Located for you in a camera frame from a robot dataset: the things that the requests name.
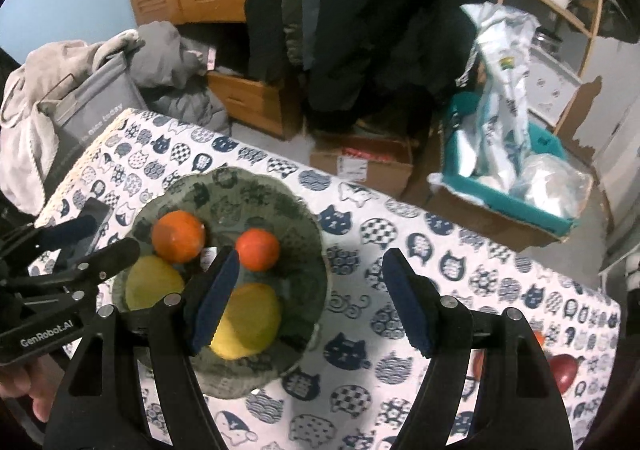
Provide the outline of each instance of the cardboard box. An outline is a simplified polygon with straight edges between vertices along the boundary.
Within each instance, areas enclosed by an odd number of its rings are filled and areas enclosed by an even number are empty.
[[[345,148],[386,156],[390,160],[345,156]],[[311,152],[309,165],[395,198],[400,197],[414,168],[408,141],[325,133],[316,134],[316,147]]]
[[[562,240],[531,224],[473,205],[445,188],[432,193],[427,176],[441,171],[442,140],[441,131],[433,130],[423,151],[415,158],[414,172],[402,192],[402,201],[438,214],[516,252]]]

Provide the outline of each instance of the teal bin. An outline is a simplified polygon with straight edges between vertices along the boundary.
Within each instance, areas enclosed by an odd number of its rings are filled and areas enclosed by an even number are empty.
[[[475,179],[459,174],[458,142],[456,135],[452,134],[452,132],[456,130],[456,124],[460,122],[462,116],[475,112],[478,101],[479,96],[474,93],[459,93],[451,99],[444,123],[443,183],[458,192],[482,199],[489,208],[500,212],[502,215],[523,223],[533,224],[556,237],[566,236],[574,224],[577,223],[576,220],[557,217],[520,199],[485,186]],[[531,138],[531,149],[536,154],[552,154],[562,160],[566,160],[566,154],[560,140],[548,130],[529,122],[529,136]]]

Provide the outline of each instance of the tablecloth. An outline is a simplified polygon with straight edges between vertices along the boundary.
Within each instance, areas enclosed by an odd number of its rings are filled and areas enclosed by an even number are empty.
[[[580,445],[609,381],[619,305],[420,208],[197,126],[125,110],[68,174],[37,224],[69,220],[94,196],[114,208],[101,247],[124,237],[145,203],[178,178],[223,164],[271,175],[303,198],[318,215],[332,269],[318,338],[295,370],[242,399],[206,397],[230,448],[391,445],[429,363],[409,345],[382,281],[382,255],[391,247],[441,294],[488,312],[515,306],[545,334],[545,350],[580,358],[563,397]],[[51,271],[55,255],[41,256],[32,274]],[[100,286],[98,306],[110,301],[111,281]],[[140,366],[140,377],[152,435],[169,441],[152,374]],[[449,442],[467,434],[477,393],[469,370]]]

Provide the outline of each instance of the white label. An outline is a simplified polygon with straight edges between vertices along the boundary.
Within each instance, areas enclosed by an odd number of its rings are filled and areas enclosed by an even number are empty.
[[[204,248],[200,253],[200,267],[202,271],[207,271],[209,266],[213,262],[213,259],[216,258],[218,254],[217,248]]]
[[[349,181],[366,181],[368,165],[366,159],[338,156],[338,177]]]
[[[216,48],[210,47],[207,55],[207,71],[213,71],[216,68]]]

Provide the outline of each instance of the wooden shelf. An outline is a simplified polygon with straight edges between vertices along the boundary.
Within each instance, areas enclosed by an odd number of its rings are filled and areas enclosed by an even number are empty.
[[[539,1],[542,2],[543,4],[545,4],[546,6],[548,6],[549,8],[551,8],[551,10],[553,12],[557,13],[558,15],[560,15],[567,22],[569,22],[570,24],[573,24],[575,27],[577,27],[577,29],[581,33],[586,35],[588,38],[592,38],[593,37],[593,35],[591,34],[591,31],[589,31],[587,29],[587,27],[583,24],[583,22],[578,17],[576,17],[573,13],[571,13],[571,11],[564,10],[563,8],[561,8],[560,6],[558,6],[556,3],[554,3],[551,0],[539,0]]]

